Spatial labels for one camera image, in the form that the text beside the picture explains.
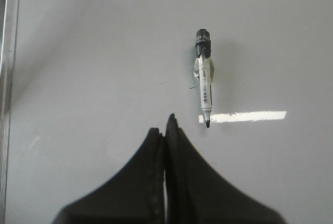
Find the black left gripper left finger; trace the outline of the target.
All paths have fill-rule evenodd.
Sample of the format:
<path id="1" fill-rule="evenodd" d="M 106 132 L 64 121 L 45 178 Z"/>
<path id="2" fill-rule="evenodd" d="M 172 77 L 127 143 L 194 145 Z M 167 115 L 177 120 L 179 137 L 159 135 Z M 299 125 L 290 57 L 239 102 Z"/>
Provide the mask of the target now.
<path id="1" fill-rule="evenodd" d="M 53 223 L 164 223 L 165 139 L 149 129 L 143 143 L 105 184 L 65 206 Z"/>

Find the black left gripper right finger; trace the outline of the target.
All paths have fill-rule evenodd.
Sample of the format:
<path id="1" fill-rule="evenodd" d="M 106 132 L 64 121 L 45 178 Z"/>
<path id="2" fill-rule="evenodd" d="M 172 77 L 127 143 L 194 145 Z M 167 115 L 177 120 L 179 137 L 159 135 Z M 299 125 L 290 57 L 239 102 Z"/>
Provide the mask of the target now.
<path id="1" fill-rule="evenodd" d="M 285 223 L 277 211 L 225 180 L 199 154 L 174 114 L 165 139 L 167 223 Z"/>

